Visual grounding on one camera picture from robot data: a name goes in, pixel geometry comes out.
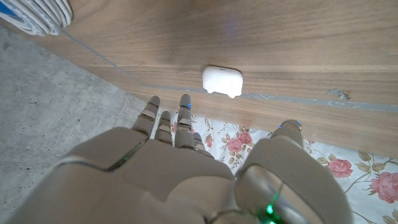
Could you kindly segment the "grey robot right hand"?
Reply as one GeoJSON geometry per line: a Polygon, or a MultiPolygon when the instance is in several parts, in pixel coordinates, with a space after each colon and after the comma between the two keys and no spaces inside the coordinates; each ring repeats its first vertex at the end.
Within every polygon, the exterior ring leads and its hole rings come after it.
{"type": "Polygon", "coordinates": [[[131,128],[74,147],[51,167],[9,223],[351,223],[330,171],[284,121],[232,172],[192,132],[190,97],[177,131],[153,96],[131,128]]]}

